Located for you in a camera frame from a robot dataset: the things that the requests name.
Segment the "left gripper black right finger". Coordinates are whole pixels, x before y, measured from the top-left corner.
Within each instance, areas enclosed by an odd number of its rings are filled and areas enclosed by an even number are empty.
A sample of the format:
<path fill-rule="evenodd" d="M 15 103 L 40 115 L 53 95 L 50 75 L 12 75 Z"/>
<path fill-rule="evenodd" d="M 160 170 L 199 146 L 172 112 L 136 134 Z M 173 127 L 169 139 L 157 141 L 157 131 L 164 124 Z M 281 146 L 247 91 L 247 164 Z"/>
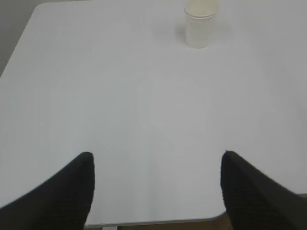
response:
<path fill-rule="evenodd" d="M 305 230 L 307 202 L 233 151 L 221 161 L 224 205 L 235 230 Z"/>

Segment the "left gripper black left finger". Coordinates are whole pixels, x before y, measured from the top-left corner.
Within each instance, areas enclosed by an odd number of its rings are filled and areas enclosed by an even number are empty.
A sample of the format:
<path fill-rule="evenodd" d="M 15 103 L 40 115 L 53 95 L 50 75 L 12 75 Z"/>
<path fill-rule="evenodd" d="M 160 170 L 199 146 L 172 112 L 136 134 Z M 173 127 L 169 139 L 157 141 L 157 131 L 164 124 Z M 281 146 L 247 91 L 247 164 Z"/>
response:
<path fill-rule="evenodd" d="M 0 228 L 82 230 L 94 188 L 94 156 L 83 152 L 40 186 L 2 207 Z"/>

